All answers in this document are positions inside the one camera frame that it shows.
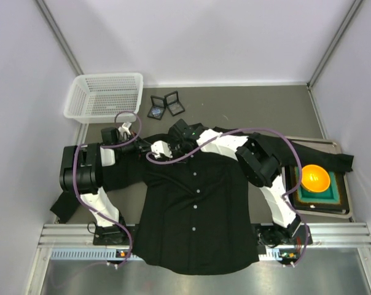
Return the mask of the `black button shirt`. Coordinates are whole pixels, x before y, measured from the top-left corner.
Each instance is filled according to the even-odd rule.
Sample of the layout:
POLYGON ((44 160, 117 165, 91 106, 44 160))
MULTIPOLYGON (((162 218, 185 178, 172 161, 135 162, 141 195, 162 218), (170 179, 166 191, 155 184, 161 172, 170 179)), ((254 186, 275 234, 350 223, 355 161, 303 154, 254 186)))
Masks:
MULTIPOLYGON (((352 155, 302 146, 271 129, 208 129, 224 135, 260 133, 273 145, 282 169, 298 169, 297 184, 306 165, 334 173, 352 170, 352 155)), ((166 133, 144 140, 152 145, 168 143, 170 137, 166 133)), ((273 224, 273 218, 262 191, 246 179, 236 160, 197 147, 177 159, 155 159, 149 151, 141 163, 140 182, 107 193, 125 220, 125 259, 135 254, 147 264, 185 275, 232 273, 259 260, 251 224, 273 224)))

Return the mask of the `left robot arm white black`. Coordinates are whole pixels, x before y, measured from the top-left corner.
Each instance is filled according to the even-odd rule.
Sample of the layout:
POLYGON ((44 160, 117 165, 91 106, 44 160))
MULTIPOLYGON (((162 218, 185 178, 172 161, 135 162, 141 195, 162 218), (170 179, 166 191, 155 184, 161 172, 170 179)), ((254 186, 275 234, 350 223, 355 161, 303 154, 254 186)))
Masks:
POLYGON ((128 241, 125 220, 107 193, 142 180, 142 157, 150 143, 138 138, 128 126, 101 130, 102 143, 78 149, 63 149, 60 168, 60 195, 54 208, 67 221, 80 203, 88 205, 96 221, 95 245, 120 245, 128 241))

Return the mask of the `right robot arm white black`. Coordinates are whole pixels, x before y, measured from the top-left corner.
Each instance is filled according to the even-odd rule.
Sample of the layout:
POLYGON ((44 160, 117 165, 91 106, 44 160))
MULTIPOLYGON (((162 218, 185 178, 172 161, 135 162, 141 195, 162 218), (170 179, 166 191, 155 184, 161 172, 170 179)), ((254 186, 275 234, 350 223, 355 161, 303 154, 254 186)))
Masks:
POLYGON ((199 147, 236 160, 246 179, 258 187, 268 203, 273 224, 286 238, 293 238, 300 228, 301 219, 289 204, 282 176, 282 163, 273 145, 260 133, 224 135, 206 127, 187 125, 184 120, 170 127, 168 134, 179 143, 173 148, 178 154, 199 147))

